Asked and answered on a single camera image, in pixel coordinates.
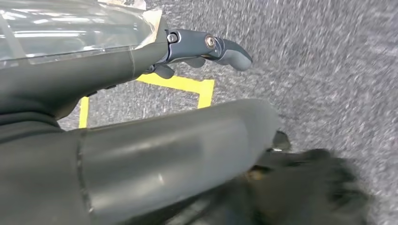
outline transparent plastic cover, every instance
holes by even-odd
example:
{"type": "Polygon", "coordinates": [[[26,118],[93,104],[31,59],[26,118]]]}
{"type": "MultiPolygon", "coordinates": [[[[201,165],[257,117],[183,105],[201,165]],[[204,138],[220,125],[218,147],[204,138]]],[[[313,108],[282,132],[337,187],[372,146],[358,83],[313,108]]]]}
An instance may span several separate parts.
{"type": "Polygon", "coordinates": [[[0,69],[116,51],[156,40],[161,10],[95,0],[0,0],[0,69]]]}

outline bolt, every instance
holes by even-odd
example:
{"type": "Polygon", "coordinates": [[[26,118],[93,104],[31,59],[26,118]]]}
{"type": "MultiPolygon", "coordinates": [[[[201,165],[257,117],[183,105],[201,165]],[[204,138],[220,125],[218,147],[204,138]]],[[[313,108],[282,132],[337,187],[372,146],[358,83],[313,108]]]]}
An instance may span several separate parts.
{"type": "Polygon", "coordinates": [[[169,43],[177,42],[178,41],[178,37],[177,37],[176,34],[169,34],[169,35],[167,35],[167,41],[169,43]]]}
{"type": "Polygon", "coordinates": [[[206,41],[206,46],[209,49],[214,49],[214,47],[215,47],[215,39],[214,39],[213,36],[207,35],[205,41],[206,41]]]}

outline gray carpet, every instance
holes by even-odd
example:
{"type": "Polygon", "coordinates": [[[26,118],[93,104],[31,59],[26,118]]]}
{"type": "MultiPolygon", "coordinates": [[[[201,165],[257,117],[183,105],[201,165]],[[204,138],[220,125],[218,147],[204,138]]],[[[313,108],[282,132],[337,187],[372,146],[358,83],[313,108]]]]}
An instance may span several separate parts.
{"type": "MultiPolygon", "coordinates": [[[[177,74],[216,80],[213,103],[265,98],[295,150],[333,148],[375,195],[371,218],[398,222],[398,1],[151,0],[169,24],[238,41],[250,71],[207,63],[177,74]]],[[[89,126],[195,108],[197,96],[131,82],[91,98],[89,126]]],[[[62,126],[77,126],[77,110],[62,126]]]]}

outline yellow tape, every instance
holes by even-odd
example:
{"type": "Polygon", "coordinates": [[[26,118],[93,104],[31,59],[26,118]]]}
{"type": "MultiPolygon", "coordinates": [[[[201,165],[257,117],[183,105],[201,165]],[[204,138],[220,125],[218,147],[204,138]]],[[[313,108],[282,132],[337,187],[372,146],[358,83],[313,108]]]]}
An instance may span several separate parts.
{"type": "Polygon", "coordinates": [[[214,80],[203,80],[200,82],[200,94],[198,101],[198,109],[209,107],[213,98],[214,80]]]}
{"type": "Polygon", "coordinates": [[[79,128],[87,127],[89,100],[88,97],[83,97],[80,100],[79,128]]]}
{"type": "Polygon", "coordinates": [[[200,81],[195,81],[190,78],[173,76],[170,79],[163,79],[157,74],[146,74],[140,76],[137,81],[144,83],[154,84],[167,88],[174,88],[178,90],[184,90],[189,92],[195,92],[200,94],[201,84],[200,81]]]}
{"type": "Polygon", "coordinates": [[[163,79],[157,74],[152,73],[140,76],[137,81],[198,93],[198,108],[209,107],[213,98],[214,80],[195,81],[193,79],[180,76],[173,76],[170,79],[163,79]]]}
{"type": "MultiPolygon", "coordinates": [[[[140,76],[137,81],[198,93],[198,108],[209,107],[213,98],[214,80],[195,81],[193,79],[180,76],[173,76],[170,79],[163,79],[157,74],[152,73],[140,76]]],[[[80,101],[79,128],[87,127],[88,111],[89,98],[84,97],[80,101]]]]}

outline robotic hand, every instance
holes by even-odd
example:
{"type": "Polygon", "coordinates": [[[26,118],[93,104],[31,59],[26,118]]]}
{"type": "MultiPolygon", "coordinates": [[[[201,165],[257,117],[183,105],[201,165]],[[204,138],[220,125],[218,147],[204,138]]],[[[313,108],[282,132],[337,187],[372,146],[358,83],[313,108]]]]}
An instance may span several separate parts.
{"type": "Polygon", "coordinates": [[[57,120],[81,97],[145,73],[170,77],[168,63],[245,70],[252,60],[236,43],[170,30],[163,18],[154,32],[133,8],[76,0],[0,8],[0,224],[122,223],[223,184],[272,145],[277,113],[253,99],[63,131],[57,120]]]}

